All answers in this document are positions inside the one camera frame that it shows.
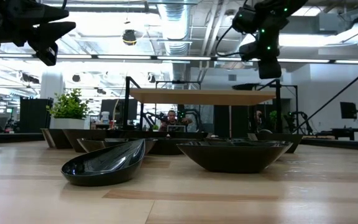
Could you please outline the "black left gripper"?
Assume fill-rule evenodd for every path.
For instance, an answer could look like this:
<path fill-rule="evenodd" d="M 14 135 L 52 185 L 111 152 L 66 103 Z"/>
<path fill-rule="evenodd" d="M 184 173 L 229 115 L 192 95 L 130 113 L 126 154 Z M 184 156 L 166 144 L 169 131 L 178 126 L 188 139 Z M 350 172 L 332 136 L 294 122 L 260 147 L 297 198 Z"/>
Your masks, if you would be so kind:
<path fill-rule="evenodd" d="M 75 22 L 52 22 L 68 16 L 65 9 L 37 1 L 0 1 L 0 47 L 10 42 L 18 47 L 54 42 L 76 27 Z"/>

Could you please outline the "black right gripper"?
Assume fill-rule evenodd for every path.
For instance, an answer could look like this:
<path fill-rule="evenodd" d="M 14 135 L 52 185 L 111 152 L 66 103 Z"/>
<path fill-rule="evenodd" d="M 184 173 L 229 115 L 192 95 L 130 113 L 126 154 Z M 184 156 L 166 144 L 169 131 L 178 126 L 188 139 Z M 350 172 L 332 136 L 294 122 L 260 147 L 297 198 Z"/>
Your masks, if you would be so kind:
<path fill-rule="evenodd" d="M 276 60 L 280 55 L 278 37 L 279 32 L 287 25 L 285 18 L 267 18 L 257 29 L 254 42 L 240 46 L 242 61 L 251 59 Z"/>

